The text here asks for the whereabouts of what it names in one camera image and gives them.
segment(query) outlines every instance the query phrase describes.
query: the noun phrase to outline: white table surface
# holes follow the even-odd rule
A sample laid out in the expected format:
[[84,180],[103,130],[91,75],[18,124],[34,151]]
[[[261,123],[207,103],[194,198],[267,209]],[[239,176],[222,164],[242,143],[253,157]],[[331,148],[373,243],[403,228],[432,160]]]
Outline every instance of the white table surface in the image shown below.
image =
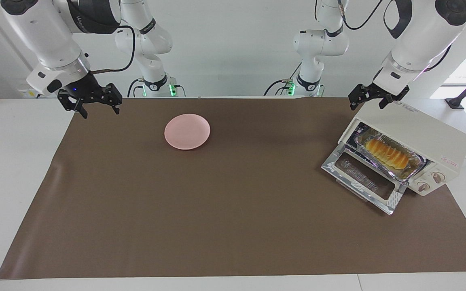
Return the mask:
[[[466,132],[464,111],[444,101],[408,99],[410,105]],[[0,99],[0,266],[70,123],[56,99]],[[466,161],[449,182],[466,216]],[[77,278],[0,280],[4,290],[466,290],[466,272],[254,276],[215,278]]]

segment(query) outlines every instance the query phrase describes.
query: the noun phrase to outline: toaster oven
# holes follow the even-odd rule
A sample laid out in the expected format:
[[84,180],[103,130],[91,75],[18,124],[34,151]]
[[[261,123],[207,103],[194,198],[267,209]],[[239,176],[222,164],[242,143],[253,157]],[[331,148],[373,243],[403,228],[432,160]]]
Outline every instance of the toaster oven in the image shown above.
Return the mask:
[[425,196],[459,175],[466,134],[402,102],[355,115],[322,169],[389,215],[407,188]]

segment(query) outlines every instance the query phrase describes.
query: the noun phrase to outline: pink plate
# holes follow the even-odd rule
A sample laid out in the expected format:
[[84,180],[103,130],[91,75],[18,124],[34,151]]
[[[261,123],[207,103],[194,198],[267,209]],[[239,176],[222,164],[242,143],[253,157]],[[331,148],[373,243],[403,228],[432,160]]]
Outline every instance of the pink plate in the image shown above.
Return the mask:
[[202,116],[183,114],[167,124],[165,139],[178,150],[193,150],[207,141],[210,131],[210,124]]

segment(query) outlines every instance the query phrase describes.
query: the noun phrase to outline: bread loaf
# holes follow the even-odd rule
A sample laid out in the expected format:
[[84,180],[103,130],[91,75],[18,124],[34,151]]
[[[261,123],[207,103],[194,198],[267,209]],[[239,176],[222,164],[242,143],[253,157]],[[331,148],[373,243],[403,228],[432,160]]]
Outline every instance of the bread loaf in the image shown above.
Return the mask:
[[407,167],[409,158],[403,152],[396,150],[377,139],[372,139],[364,145],[366,149],[384,164],[403,170]]

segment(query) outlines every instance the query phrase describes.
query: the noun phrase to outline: oven tray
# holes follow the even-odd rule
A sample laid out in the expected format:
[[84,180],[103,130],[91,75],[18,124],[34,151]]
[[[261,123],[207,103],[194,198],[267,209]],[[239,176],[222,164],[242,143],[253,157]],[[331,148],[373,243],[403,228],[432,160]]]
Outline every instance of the oven tray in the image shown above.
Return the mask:
[[[409,162],[407,163],[407,166],[402,170],[398,170],[398,169],[395,169],[391,166],[384,164],[379,159],[377,159],[364,146],[366,142],[372,139],[377,139],[380,142],[383,142],[386,145],[406,154],[407,157],[409,158]],[[364,157],[366,157],[371,162],[371,164],[373,164],[375,168],[377,168],[383,174],[393,179],[396,179],[397,181],[401,183],[407,183],[409,178],[411,178],[413,175],[415,175],[420,170],[422,170],[422,168],[426,164],[426,159],[423,158],[422,156],[416,154],[414,151],[408,149],[407,147],[403,146],[399,142],[396,142],[395,140],[388,138],[387,136],[381,134],[380,132],[376,131],[375,129],[372,129],[371,127],[367,125],[364,125],[362,131],[355,133],[354,140],[355,140],[355,143],[357,144],[357,151],[359,151],[360,154],[364,155]]]

